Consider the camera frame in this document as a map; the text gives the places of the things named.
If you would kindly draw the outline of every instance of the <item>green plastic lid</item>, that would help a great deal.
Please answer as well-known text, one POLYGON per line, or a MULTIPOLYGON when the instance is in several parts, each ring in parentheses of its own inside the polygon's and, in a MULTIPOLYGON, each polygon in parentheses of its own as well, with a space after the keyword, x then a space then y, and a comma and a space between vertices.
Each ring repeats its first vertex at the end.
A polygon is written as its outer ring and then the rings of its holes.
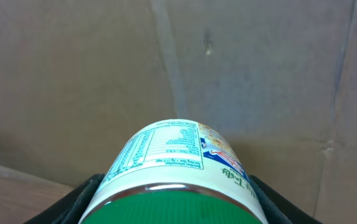
POLYGON ((131 195, 108 203, 92 213, 83 223, 261 222, 245 210, 219 198, 192 192, 162 191, 131 195))

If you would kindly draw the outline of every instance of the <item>cartoon illustration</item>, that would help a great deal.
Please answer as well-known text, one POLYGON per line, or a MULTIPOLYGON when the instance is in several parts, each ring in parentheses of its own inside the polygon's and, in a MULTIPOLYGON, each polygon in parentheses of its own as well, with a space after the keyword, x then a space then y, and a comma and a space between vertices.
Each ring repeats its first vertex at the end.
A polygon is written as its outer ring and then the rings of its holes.
POLYGON ((239 162, 228 142, 215 130, 199 123, 199 137, 203 156, 233 168, 249 181, 242 164, 239 162))

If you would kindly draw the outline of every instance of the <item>brown cardboard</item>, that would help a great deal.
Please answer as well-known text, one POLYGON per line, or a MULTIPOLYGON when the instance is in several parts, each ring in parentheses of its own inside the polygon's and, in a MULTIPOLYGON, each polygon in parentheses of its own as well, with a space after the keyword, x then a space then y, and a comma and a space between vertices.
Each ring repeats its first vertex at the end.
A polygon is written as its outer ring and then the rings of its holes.
POLYGON ((336 111, 335 149, 326 160, 316 217, 357 223, 357 1, 336 111))
POLYGON ((173 105, 148 1, 0 1, 0 165, 78 185, 173 105))
POLYGON ((191 119, 313 215, 351 1, 168 1, 191 119))

